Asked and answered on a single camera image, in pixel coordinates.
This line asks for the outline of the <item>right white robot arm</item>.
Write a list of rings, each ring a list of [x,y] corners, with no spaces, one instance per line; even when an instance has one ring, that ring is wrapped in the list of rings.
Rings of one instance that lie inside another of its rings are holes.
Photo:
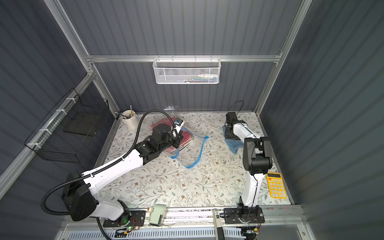
[[[226,114],[225,139],[243,143],[243,167],[246,174],[244,192],[236,208],[224,209],[226,224],[264,223],[259,207],[261,185],[273,166],[272,147],[269,138],[252,131],[245,121],[239,120],[235,112]]]

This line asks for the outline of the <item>clear vacuum bag blue zip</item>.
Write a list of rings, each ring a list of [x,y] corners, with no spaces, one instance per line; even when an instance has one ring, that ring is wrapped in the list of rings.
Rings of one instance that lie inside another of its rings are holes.
[[[179,161],[181,165],[187,169],[191,169],[200,161],[204,144],[209,137],[198,133],[197,130],[192,130],[192,127],[187,124],[186,118],[180,115],[171,116],[173,121],[175,121],[177,117],[185,122],[182,128],[183,139],[181,144],[178,149],[173,146],[167,149],[162,148],[160,158],[170,158]]]

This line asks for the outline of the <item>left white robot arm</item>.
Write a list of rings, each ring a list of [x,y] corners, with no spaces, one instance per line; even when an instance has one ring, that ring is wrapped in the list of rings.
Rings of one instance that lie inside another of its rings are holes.
[[[104,164],[96,169],[83,173],[91,174],[89,178],[72,183],[63,189],[62,199],[73,221],[81,221],[87,217],[105,218],[120,221],[129,214],[128,207],[121,200],[103,200],[99,191],[120,176],[139,168],[170,147],[177,148],[183,139],[184,121],[176,118],[178,138],[173,139],[171,126],[159,124],[153,128],[151,136],[135,144],[131,153]]]

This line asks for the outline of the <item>blue tank top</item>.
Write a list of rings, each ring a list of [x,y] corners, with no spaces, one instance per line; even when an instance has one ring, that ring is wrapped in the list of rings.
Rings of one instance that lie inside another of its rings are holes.
[[[238,149],[244,147],[244,143],[235,136],[232,128],[227,129],[226,126],[222,126],[222,129],[225,136],[225,143],[229,147],[230,151],[236,155]]]

